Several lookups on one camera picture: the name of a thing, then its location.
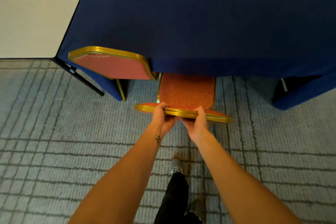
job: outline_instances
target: left hand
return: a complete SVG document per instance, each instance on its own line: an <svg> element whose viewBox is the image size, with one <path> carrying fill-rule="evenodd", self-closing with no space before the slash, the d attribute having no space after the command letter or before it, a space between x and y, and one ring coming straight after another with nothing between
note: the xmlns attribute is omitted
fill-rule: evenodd
<svg viewBox="0 0 336 224"><path fill-rule="evenodd" d="M178 116L165 115L163 109L169 107L167 103L161 102L155 107L152 125L158 126L161 131L161 138L163 138L166 133L168 133L171 128L174 126L175 122L181 119Z"/></svg>

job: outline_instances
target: gray patterned carpet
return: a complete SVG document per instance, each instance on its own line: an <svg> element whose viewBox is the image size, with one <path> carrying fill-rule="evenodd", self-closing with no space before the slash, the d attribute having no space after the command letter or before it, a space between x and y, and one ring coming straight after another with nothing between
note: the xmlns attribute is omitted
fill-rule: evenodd
<svg viewBox="0 0 336 224"><path fill-rule="evenodd" d="M266 100L270 82L218 78L216 109L234 122L211 130L304 223L336 223L336 91L280 111ZM0 87L0 223L66 223L149 124L134 104L155 101L158 83L133 80L118 102L47 61L1 61ZM153 223L174 155L207 223L232 223L181 123L163 141L134 221Z"/></svg>

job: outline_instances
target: hand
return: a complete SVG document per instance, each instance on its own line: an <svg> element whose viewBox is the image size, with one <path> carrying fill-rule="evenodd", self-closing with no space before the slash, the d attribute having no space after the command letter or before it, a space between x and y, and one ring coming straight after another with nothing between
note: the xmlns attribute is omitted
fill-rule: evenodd
<svg viewBox="0 0 336 224"><path fill-rule="evenodd" d="M160 136L163 138L174 126L175 122L181 119L181 117L165 115L163 109L168 107L168 104L161 102L154 109L153 120L151 125L154 125L160 129Z"/></svg>
<svg viewBox="0 0 336 224"><path fill-rule="evenodd" d="M194 111L198 111L196 120L183 118L182 122L188 129L188 134L191 140L197 145L202 134L205 131L208 131L208 121L203 107L197 107Z"/></svg>

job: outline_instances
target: person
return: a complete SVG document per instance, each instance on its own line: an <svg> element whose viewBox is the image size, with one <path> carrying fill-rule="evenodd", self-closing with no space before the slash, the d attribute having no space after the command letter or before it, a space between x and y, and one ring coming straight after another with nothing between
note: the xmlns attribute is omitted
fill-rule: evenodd
<svg viewBox="0 0 336 224"><path fill-rule="evenodd" d="M153 120L135 145L90 190L69 224L130 224L145 192L159 146L180 119L156 106ZM209 132L204 109L196 120L182 119L191 140L207 164L219 194L236 224L301 223L294 213L254 176L243 169ZM171 180L154 224L202 223L204 209L197 201L188 208L188 184L180 161L171 162Z"/></svg>

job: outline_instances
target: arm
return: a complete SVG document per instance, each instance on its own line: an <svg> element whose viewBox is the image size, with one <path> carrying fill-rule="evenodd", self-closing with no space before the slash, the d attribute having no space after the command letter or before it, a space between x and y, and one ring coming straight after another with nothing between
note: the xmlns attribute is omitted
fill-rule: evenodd
<svg viewBox="0 0 336 224"><path fill-rule="evenodd" d="M207 164L234 222L301 223L294 213L254 176L243 169L209 132L206 114L196 109L196 121L183 119L191 140Z"/></svg>
<svg viewBox="0 0 336 224"><path fill-rule="evenodd" d="M133 219L145 192L162 138L178 120L160 103L136 144L90 190L69 224L123 224Z"/></svg>

